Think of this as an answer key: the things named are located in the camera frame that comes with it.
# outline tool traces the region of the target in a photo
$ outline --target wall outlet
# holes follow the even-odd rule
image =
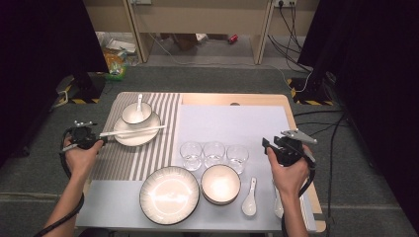
[[[275,0],[275,7],[280,7],[280,1],[281,0]],[[295,7],[296,5],[296,0],[282,0],[284,2],[283,8],[290,8],[290,7]]]
[[[151,5],[151,0],[133,0],[135,5]]]

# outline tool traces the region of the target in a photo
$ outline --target black curtain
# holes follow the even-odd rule
[[[316,80],[336,75],[372,164],[419,233],[419,1],[321,0],[298,61]]]
[[[1,166],[29,145],[63,78],[89,83],[87,72],[108,68],[82,0],[6,1],[0,34]]]

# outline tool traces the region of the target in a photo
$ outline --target plate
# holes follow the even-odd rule
[[[119,118],[117,122],[115,122],[114,131],[135,130],[135,129],[146,128],[149,126],[159,126],[159,125],[161,125],[160,117],[156,113],[152,113],[148,121],[137,123],[137,124],[129,124],[129,123],[124,122],[122,118]],[[126,146],[143,145],[151,141],[154,137],[156,137],[158,131],[159,129],[153,129],[149,131],[115,135],[115,139],[120,144],[126,145]]]
[[[204,197],[213,204],[224,205],[235,200],[240,192],[240,178],[226,165],[206,169],[201,178]]]
[[[186,219],[197,207],[200,186],[184,168],[169,166],[155,171],[139,192],[141,209],[151,221],[170,225]]]
[[[141,103],[142,118],[140,117],[139,111],[136,109],[138,103],[133,103],[127,106],[123,110],[122,118],[126,123],[141,123],[146,122],[152,116],[151,106],[147,103]]]

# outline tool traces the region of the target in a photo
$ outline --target glass cup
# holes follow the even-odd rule
[[[185,169],[189,171],[196,171],[200,169],[203,164],[202,153],[203,147],[199,142],[188,141],[181,146],[181,156]]]
[[[205,165],[207,168],[223,163],[224,145],[219,141],[208,142],[204,146]]]
[[[227,165],[231,167],[237,174],[241,174],[246,167],[249,159],[249,152],[242,145],[232,145],[227,149]]]

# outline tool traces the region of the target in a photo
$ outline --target human hand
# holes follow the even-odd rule
[[[310,151],[305,145],[303,145],[303,149]],[[309,174],[307,162],[301,158],[293,165],[284,167],[278,163],[277,156],[271,147],[267,148],[267,154],[271,163],[274,183],[281,198],[298,198],[299,190]]]
[[[70,145],[70,137],[65,138],[64,147]],[[104,144],[103,140],[98,140],[90,149],[84,150],[74,147],[65,152],[65,158],[71,177],[87,179],[96,161],[96,155]]]

